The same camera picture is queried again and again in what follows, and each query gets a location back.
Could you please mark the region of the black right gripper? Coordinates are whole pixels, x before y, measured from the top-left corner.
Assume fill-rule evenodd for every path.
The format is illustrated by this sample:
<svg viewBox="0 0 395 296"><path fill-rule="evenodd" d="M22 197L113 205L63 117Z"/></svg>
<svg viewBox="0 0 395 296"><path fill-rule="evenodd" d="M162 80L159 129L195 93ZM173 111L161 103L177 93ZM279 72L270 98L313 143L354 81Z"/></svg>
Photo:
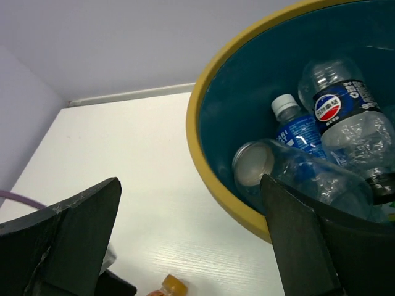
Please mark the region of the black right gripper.
<svg viewBox="0 0 395 296"><path fill-rule="evenodd" d="M1 223L1 295L135 296L111 271L99 275L122 193L118 178Z"/></svg>

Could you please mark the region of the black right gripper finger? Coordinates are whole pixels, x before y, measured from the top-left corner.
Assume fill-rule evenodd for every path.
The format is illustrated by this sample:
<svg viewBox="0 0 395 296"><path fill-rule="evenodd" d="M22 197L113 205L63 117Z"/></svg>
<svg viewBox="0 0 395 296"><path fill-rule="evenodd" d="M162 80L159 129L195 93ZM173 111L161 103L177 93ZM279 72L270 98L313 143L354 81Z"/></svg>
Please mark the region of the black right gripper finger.
<svg viewBox="0 0 395 296"><path fill-rule="evenodd" d="M394 228L264 175L266 220L285 295L394 295Z"/></svg>

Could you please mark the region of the blue label white cap bottle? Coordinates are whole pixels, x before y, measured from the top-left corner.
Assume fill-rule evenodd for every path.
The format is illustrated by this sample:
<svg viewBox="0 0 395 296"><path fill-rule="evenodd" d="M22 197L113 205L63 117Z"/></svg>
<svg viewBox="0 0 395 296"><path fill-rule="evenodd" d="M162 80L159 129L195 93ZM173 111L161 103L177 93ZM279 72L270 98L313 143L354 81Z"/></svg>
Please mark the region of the blue label white cap bottle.
<svg viewBox="0 0 395 296"><path fill-rule="evenodd" d="M279 127L275 139L331 163L337 161L323 150L320 133L311 114L303 110L290 94L283 94L271 103Z"/></svg>

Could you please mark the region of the dark blue Pepsi label bottle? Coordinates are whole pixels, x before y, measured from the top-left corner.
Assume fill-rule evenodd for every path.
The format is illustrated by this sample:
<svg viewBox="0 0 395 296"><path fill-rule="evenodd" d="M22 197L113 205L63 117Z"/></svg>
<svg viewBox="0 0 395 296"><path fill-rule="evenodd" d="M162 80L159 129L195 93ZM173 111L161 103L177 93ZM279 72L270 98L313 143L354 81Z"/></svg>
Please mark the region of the dark blue Pepsi label bottle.
<svg viewBox="0 0 395 296"><path fill-rule="evenodd" d="M350 59L313 60L299 98L317 125L325 153L370 185L374 203L394 201L394 128Z"/></svg>

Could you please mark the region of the orange juice bottle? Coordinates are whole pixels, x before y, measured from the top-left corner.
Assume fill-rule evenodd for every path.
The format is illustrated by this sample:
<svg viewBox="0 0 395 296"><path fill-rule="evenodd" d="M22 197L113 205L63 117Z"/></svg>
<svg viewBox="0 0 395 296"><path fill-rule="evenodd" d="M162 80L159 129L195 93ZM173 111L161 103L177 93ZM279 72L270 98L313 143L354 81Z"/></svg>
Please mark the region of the orange juice bottle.
<svg viewBox="0 0 395 296"><path fill-rule="evenodd" d="M188 288L175 276L168 274L161 288L148 293L148 296L187 296Z"/></svg>

